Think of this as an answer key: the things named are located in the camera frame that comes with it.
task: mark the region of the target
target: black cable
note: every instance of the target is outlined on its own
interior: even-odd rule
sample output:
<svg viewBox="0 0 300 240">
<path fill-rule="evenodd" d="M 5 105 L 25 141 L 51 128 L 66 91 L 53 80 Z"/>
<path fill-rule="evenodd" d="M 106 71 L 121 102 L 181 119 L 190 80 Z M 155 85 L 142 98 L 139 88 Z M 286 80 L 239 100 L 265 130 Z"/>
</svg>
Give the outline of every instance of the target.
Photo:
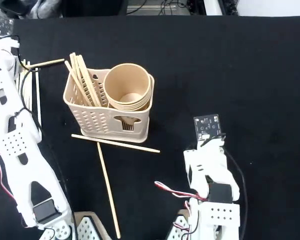
<svg viewBox="0 0 300 240">
<path fill-rule="evenodd" d="M 135 13 L 136 11 L 140 10 L 146 3 L 147 3 L 148 0 L 144 0 L 144 2 L 141 4 L 140 7 L 138 7 L 137 9 L 131 11 L 131 12 L 127 12 L 126 15 L 129 15 L 129 14 L 133 14 Z"/>
<path fill-rule="evenodd" d="M 234 159 L 234 157 L 226 150 L 225 147 L 223 147 L 224 152 L 228 155 L 228 157 L 232 160 L 234 166 L 237 168 L 238 172 L 240 173 L 241 177 L 242 177 L 242 186 L 243 186 L 243 196 L 244 196 L 244 217 L 243 217 L 243 224 L 242 224 L 242 228 L 241 228 L 241 234 L 240 234 L 240 240 L 243 240 L 245 237 L 245 233 L 246 233 L 246 227 L 247 227 L 247 220 L 248 220 L 248 194 L 247 194 L 247 186 L 246 186 L 246 180 L 245 180 L 245 175 L 242 172 L 241 168 L 239 167 L 239 165 L 237 164 L 236 160 Z"/>
<path fill-rule="evenodd" d="M 31 68 L 28 70 L 28 72 L 24 75 L 24 77 L 23 77 L 23 79 L 22 79 L 21 86 L 20 86 L 20 92 L 21 92 L 20 96 L 21 96 L 21 102 L 22 102 L 23 108 L 22 108 L 19 112 L 17 112 L 16 115 L 19 114 L 19 113 L 20 113 L 21 111 L 23 111 L 23 110 L 27 110 L 27 111 L 31 114 L 31 116 L 32 116 L 32 118 L 33 118 L 33 121 L 34 121 L 36 127 L 41 131 L 42 137 L 45 138 L 45 142 L 46 142 L 46 144 L 47 144 L 47 146 L 48 146 L 48 148 L 49 148 L 49 151 L 50 151 L 50 153 L 51 153 L 51 156 L 52 156 L 54 162 L 56 163 L 56 166 L 57 166 L 58 171 L 59 171 L 59 173 L 60 173 L 61 182 L 62 182 L 62 185 L 63 185 L 63 188 L 64 188 L 64 195 L 65 195 L 67 201 L 69 202 L 69 207 L 70 207 L 70 209 L 71 209 L 71 214 L 72 214 L 73 223 L 74 223 L 74 233 L 75 233 L 75 237 L 76 237 L 76 239 L 78 240 L 78 239 L 79 239 L 79 235 L 78 235 L 78 230 L 77 230 L 77 221 L 76 221 L 75 213 L 74 213 L 74 211 L 73 211 L 73 209 L 72 209 L 72 207 L 71 207 L 72 204 L 71 204 L 71 202 L 70 202 L 68 188 L 67 188 L 66 181 L 65 181 L 65 177 L 64 177 L 64 174 L 63 174 L 63 172 L 62 172 L 62 170 L 61 170 L 59 161 L 57 160 L 57 158 L 56 158 L 56 156 L 55 156 L 55 154 L 54 154 L 54 151 L 53 151 L 53 149 L 52 149 L 52 147 L 51 147 L 51 145 L 50 145 L 50 143 L 49 143 L 49 141 L 48 141 L 48 138 L 47 138 L 47 136 L 46 136 L 46 133 L 43 131 L 42 126 L 40 125 L 40 123 L 39 123 L 39 121 L 38 121 L 38 119 L 37 119 L 37 116 L 35 116 L 35 114 L 34 114 L 30 109 L 27 108 L 26 103 L 25 103 L 25 100 L 24 100 L 24 96 L 23 96 L 23 88 L 24 88 L 24 85 L 25 85 L 26 78 L 27 78 L 27 76 L 29 75 L 29 73 L 32 72 L 32 69 L 34 69 L 34 67 L 31 67 Z"/>
<path fill-rule="evenodd" d="M 205 140 L 205 141 L 200 145 L 200 147 L 203 147 L 204 145 L 206 145 L 208 142 L 210 142 L 210 141 L 213 140 L 213 139 L 218 139 L 218 138 L 222 138 L 222 137 L 225 137 L 225 136 L 226 136 L 225 133 L 220 133 L 220 134 L 218 134 L 218 135 L 209 137 L 207 140 Z"/>
<path fill-rule="evenodd" d="M 186 233 L 184 233 L 184 234 L 181 236 L 181 238 L 180 238 L 181 240 L 184 238 L 184 236 L 191 235 L 191 234 L 193 234 L 193 233 L 195 233 L 195 232 L 197 231 L 198 226 L 199 226 L 199 216 L 200 216 L 200 214 L 199 214 L 199 210 L 198 210 L 198 220 L 196 221 L 195 229 L 194 229 L 192 232 L 186 232 Z"/>
<path fill-rule="evenodd" d="M 52 240 L 56 235 L 56 230 L 54 230 L 53 228 L 49 228 L 49 227 L 46 227 L 45 229 L 49 229 L 49 230 L 53 231 L 53 236 L 49 239 L 49 240 Z"/>
<path fill-rule="evenodd" d="M 5 35 L 5 36 L 0 36 L 0 40 L 5 39 L 5 38 L 12 38 L 12 37 L 16 37 L 17 41 L 19 42 L 19 45 L 21 45 L 20 37 L 19 37 L 19 35 L 16 35 L 16 34 L 9 34 L 9 35 Z M 29 71 L 29 69 L 22 63 L 19 47 L 17 47 L 16 51 L 17 51 L 17 58 L 18 58 L 18 61 L 21 65 L 21 67 L 23 67 L 24 69 Z"/>
</svg>

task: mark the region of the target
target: paper cup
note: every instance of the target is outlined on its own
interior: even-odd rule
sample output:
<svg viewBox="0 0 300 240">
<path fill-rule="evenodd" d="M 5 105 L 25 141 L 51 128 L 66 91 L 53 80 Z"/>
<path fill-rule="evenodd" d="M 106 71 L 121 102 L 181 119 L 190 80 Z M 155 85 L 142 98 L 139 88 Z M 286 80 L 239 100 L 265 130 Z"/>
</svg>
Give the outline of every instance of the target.
<svg viewBox="0 0 300 240">
<path fill-rule="evenodd" d="M 116 109 L 138 107 L 151 97 L 149 74 L 143 67 L 133 63 L 113 67 L 106 74 L 103 87 L 108 101 Z"/>
</svg>

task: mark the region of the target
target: black fabric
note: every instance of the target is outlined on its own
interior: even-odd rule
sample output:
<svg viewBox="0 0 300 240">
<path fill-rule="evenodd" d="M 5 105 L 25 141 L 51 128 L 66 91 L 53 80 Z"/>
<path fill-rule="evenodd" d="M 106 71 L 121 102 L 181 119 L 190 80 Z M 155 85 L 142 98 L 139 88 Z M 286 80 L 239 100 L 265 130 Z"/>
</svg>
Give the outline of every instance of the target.
<svg viewBox="0 0 300 240">
<path fill-rule="evenodd" d="M 246 240 L 300 240 L 300 17 L 100 17 L 17 21 L 32 63 L 82 54 L 89 68 L 136 63 L 154 76 L 149 135 L 161 154 L 102 144 L 123 240 L 164 239 L 183 200 L 154 186 L 188 190 L 183 150 L 193 117 L 219 114 L 226 148 L 247 183 Z M 60 162 L 75 211 L 93 211 L 115 230 L 93 142 L 63 102 L 67 70 L 40 73 L 42 126 Z M 55 168 L 46 148 L 42 149 Z M 241 178 L 229 161 L 242 191 Z M 239 203 L 243 211 L 242 195 Z M 39 239 L 23 229 L 0 188 L 0 239 Z"/>
</svg>

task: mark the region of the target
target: plastic basket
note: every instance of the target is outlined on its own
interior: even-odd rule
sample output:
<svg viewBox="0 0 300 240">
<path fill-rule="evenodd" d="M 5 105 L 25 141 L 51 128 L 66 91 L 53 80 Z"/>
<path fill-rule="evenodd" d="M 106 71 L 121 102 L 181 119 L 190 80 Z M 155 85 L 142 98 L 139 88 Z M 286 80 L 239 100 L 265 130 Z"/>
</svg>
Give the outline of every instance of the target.
<svg viewBox="0 0 300 240">
<path fill-rule="evenodd" d="M 83 97 L 70 74 L 63 93 L 63 100 L 78 122 L 82 135 L 116 141 L 144 142 L 148 137 L 149 112 L 153 103 L 155 86 L 154 78 L 149 74 L 152 81 L 152 93 L 147 108 L 141 111 L 122 111 L 109 106 L 104 92 L 105 76 L 110 69 L 88 69 L 88 71 L 102 107 L 84 105 Z M 83 88 L 90 98 L 85 83 Z M 138 120 L 130 125 L 122 121 L 121 116 Z"/>
</svg>

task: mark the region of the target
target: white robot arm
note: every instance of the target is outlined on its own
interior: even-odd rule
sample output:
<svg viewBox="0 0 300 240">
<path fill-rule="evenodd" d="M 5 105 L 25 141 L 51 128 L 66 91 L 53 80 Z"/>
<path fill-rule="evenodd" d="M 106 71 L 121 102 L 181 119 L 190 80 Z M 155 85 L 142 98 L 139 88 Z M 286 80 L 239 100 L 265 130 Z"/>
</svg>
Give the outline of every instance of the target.
<svg viewBox="0 0 300 240">
<path fill-rule="evenodd" d="M 176 218 L 167 240 L 239 240 L 240 206 L 234 202 L 240 189 L 227 167 L 219 116 L 195 117 L 194 122 L 197 148 L 183 155 L 189 187 L 200 198 L 185 203 L 188 216 Z"/>
<path fill-rule="evenodd" d="M 18 47 L 18 41 L 0 38 L 0 156 L 7 181 L 28 227 L 53 229 L 56 239 L 74 240 L 71 208 L 55 172 L 38 148 L 41 136 L 16 89 L 19 64 L 17 57 L 11 54 L 11 48 Z M 51 198 L 33 205 L 32 182 L 44 187 Z"/>
</svg>

